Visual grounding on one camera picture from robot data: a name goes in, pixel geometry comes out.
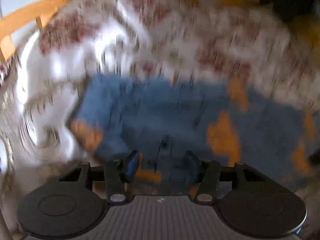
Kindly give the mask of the blue pants with orange patches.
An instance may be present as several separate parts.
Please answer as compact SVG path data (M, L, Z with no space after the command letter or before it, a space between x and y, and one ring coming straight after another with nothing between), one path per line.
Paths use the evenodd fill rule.
M91 78L70 129L100 161L143 156L141 178L182 185L195 178L187 151L223 166L242 161L291 190L319 174L319 112L266 98L237 81L215 84Z

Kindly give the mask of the floral white bedspread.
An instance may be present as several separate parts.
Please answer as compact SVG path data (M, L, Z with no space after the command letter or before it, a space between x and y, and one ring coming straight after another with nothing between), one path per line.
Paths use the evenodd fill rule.
M268 9L69 0L1 62L1 239L319 239L319 174L293 191L242 161L220 164L216 202L196 204L190 181L141 178L138 152L131 202L110 204L104 165L121 159L100 161L69 126L97 75L237 81L319 112L319 48Z

